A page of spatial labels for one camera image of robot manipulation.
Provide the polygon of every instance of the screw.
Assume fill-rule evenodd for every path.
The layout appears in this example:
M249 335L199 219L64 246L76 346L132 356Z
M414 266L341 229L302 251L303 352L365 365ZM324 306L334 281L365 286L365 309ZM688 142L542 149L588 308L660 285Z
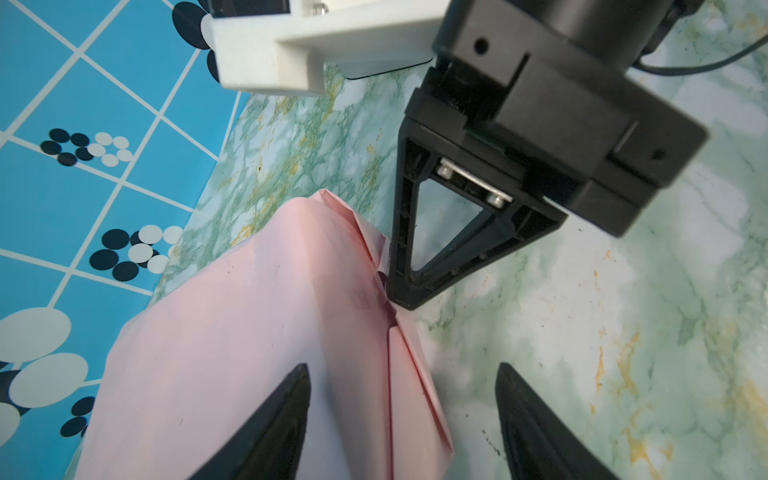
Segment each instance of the screw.
M505 203L503 198L497 194L494 194L493 192L488 194L488 196L485 198L485 201L488 202L492 207L496 208L502 208Z
M315 3L312 5L312 15L325 15L328 13L328 5L324 3Z
M445 165L440 165L437 168L437 174L440 177L445 178L446 180L451 180L451 177L453 177L453 169L450 167L446 167Z

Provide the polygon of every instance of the marble-pattern surface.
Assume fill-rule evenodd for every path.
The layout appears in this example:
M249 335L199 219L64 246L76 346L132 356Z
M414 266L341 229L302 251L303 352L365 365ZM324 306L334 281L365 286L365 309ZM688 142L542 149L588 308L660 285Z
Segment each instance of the marble-pattern surface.
M705 2L648 63L723 58L768 32L762 3ZM396 134L425 70L329 69L323 98L253 96L156 299L319 188L389 233ZM622 478L768 478L768 51L688 78L632 76L710 129L672 188L622 239L571 217L415 312L455 440L448 478L509 476L502 361ZM423 198L439 214L419 226L439 239L445 204Z

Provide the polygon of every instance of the blue grid pattern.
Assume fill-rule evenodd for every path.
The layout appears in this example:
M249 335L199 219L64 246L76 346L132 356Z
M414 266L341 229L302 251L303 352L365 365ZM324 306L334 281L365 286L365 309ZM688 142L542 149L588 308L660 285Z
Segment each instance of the blue grid pattern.
M74 404L96 395L120 329L147 306L164 268L155 260L171 255L245 104L212 79L205 52L181 39L172 8L0 0L0 65L13 72L0 75L3 478L65 473L90 415L76 415ZM130 241L110 242L116 230ZM151 245L154 257L142 263L136 245ZM118 272L123 264L130 268ZM15 320L31 311L42 322L36 333L28 317ZM51 339L61 318L69 331ZM58 390L33 375L47 358L68 359L48 368ZM47 399L25 403L37 391Z

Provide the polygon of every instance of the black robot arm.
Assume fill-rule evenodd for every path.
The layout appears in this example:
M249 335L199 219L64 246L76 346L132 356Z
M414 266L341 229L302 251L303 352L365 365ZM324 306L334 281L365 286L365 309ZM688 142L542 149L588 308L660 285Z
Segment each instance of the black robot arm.
M557 230L620 236L707 139L624 74L702 0L453 0L399 132L389 298L409 309ZM419 185L482 208L411 267Z

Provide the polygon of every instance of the black cable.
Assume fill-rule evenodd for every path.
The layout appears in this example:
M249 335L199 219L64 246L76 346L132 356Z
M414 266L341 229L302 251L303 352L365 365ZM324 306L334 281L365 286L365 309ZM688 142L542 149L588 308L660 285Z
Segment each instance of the black cable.
M726 65L734 63L742 57L745 57L757 50L758 48L768 44L768 35L765 35L760 40L756 41L749 47L743 49L735 55L731 55L725 60L716 61L708 65L700 65L698 67L656 67L653 65L646 65L639 58L634 62L633 67L637 70L644 71L654 75L662 75L664 77L676 77L679 75L694 75L697 73L704 73L707 71L717 70L718 68L725 67Z

